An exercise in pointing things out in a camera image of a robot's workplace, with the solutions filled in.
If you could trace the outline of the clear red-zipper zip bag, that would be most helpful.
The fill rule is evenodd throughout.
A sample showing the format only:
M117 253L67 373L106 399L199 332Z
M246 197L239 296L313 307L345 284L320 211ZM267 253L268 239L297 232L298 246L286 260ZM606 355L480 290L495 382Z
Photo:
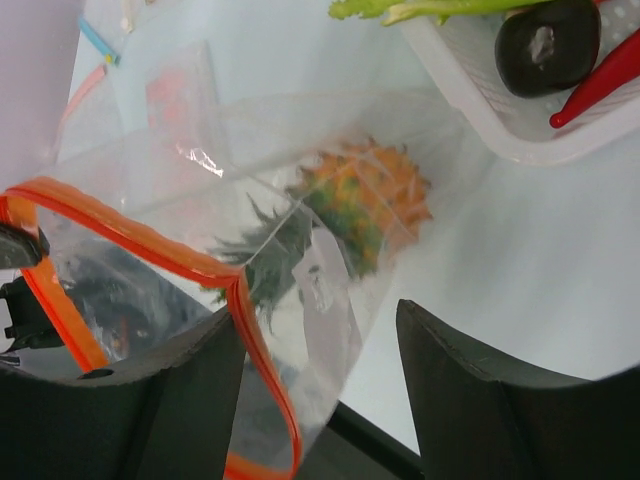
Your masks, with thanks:
M5 479L290 479L466 151L433 92L154 120L1 195Z

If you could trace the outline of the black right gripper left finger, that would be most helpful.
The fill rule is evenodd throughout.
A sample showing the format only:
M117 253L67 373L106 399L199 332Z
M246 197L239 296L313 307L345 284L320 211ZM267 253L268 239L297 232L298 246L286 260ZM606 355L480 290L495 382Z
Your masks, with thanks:
M220 479L245 348L220 310L76 379L1 368L4 479Z

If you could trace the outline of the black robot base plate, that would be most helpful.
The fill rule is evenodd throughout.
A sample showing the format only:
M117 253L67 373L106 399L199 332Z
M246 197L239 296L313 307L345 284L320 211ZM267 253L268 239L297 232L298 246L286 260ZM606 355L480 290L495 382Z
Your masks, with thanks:
M305 456L299 480L425 478L418 454L340 403Z

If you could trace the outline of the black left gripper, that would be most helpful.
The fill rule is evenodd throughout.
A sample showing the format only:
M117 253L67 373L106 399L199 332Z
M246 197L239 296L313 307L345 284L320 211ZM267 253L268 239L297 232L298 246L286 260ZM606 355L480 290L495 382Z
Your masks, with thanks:
M9 224L1 224L0 267L17 270L37 266L50 253L41 229L33 235ZM61 348L64 342L44 309L20 276L1 287L1 299L8 307L10 324L1 328L1 339L9 346L1 349L2 360L18 360L20 353Z

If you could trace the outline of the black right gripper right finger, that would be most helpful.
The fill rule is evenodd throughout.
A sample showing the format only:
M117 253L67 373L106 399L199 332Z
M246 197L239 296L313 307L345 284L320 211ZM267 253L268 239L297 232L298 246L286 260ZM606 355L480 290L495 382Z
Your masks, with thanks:
M586 380L508 355L410 300L399 352L429 479L636 479L639 369Z

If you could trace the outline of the orange toy pineapple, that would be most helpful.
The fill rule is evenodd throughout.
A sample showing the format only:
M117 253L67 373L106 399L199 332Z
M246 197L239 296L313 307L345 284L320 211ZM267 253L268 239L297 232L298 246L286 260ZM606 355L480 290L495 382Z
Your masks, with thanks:
M208 252L244 269L258 320L270 328L313 229L325 228L337 240L349 280L366 279L418 240L433 218L430 190L406 146L373 139L344 144L298 166L275 199L247 194L249 224L236 236L217 237Z

